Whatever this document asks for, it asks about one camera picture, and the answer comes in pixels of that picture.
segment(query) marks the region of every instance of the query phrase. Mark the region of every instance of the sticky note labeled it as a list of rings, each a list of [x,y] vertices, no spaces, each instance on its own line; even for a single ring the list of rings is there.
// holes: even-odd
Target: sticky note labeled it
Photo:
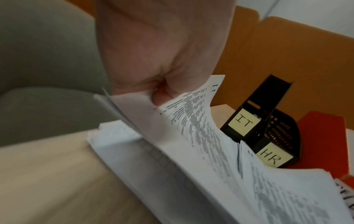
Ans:
[[[275,168],[283,165],[293,158],[292,155],[276,146],[273,142],[266,145],[263,149],[256,153],[256,155],[265,165]]]
[[[229,126],[240,135],[245,136],[261,120],[245,109],[241,109],[230,121]]]

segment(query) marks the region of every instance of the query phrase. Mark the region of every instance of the chair seat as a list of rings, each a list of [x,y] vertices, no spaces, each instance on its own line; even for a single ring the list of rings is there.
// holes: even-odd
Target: chair seat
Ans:
[[[0,146],[98,128],[116,120],[78,90],[27,87],[0,96]]]

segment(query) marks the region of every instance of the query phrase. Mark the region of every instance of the white wall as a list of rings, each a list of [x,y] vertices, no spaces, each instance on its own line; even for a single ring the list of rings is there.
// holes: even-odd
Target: white wall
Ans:
[[[253,4],[260,6],[263,0]],[[354,0],[280,0],[269,16],[354,37]]]
[[[259,12],[260,19],[263,19],[276,1],[277,0],[238,0],[238,5],[256,10]]]

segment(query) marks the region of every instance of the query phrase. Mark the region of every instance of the gray chair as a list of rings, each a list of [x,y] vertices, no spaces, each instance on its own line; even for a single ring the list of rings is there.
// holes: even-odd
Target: gray chair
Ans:
[[[0,146],[97,128],[109,84],[94,19],[63,0],[0,1]]]

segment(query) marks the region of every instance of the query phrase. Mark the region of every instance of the human hand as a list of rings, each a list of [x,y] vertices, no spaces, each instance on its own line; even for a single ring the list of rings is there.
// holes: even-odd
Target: human hand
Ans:
[[[114,95],[156,90],[157,106],[202,86],[236,0],[96,0],[97,42]]]

